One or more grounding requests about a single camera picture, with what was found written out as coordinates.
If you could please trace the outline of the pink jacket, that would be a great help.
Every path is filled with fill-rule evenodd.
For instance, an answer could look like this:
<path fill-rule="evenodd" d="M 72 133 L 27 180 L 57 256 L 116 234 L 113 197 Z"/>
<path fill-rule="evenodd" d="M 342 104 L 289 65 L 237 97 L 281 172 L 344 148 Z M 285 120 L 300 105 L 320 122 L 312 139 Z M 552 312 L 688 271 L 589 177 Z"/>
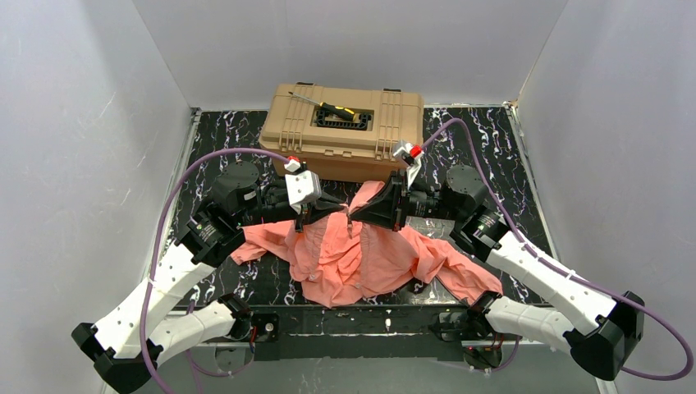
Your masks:
<path fill-rule="evenodd" d="M 362 222 L 349 213 L 366 205 L 383 186 L 366 181 L 350 205 L 310 224 L 302 232 L 293 221 L 245 227 L 245 243 L 231 253 L 238 264 L 266 253 L 288 262 L 291 278 L 305 299 L 326 307 L 352 305 L 387 294 L 416 279 L 438 279 L 457 299 L 476 301 L 485 291 L 502 291 L 501 281 L 450 242 L 412 227 L 394 232 Z"/>

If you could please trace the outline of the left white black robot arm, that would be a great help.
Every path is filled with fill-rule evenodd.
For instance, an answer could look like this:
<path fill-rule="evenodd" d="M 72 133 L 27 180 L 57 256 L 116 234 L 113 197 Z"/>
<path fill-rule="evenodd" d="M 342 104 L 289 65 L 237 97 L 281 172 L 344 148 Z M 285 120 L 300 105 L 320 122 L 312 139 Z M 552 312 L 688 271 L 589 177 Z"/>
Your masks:
<path fill-rule="evenodd" d="M 288 168 L 291 173 L 283 179 L 262 187 L 254 163 L 226 166 L 176 236 L 172 249 L 178 257 L 158 258 L 154 279 L 145 278 L 97 322 L 73 330 L 73 341 L 108 386 L 118 393 L 135 392 L 174 355 L 250 326 L 252 313 L 235 295 L 183 317 L 167 315 L 245 243 L 245 227 L 288 222 L 301 232 L 342 210 L 342 202 L 324 192 L 304 164 L 293 160 Z"/>

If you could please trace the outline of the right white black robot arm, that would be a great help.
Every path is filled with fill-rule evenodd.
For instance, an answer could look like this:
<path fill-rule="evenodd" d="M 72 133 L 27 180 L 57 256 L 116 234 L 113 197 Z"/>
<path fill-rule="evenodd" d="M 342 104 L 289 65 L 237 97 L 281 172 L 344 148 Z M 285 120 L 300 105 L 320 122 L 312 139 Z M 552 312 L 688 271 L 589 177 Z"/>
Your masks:
<path fill-rule="evenodd" d="M 485 291 L 458 318 L 436 323 L 437 333 L 512 334 L 561 350 L 595 378 L 616 378 L 643 335 L 643 303 L 628 291 L 623 300 L 587 288 L 523 236 L 517 236 L 486 204 L 488 188 L 477 170 L 450 168 L 442 188 L 411 190 L 406 171 L 387 183 L 350 217 L 399 231 L 407 217 L 452 220 L 451 239 L 465 253 L 504 271 L 541 296 L 547 307 Z"/>

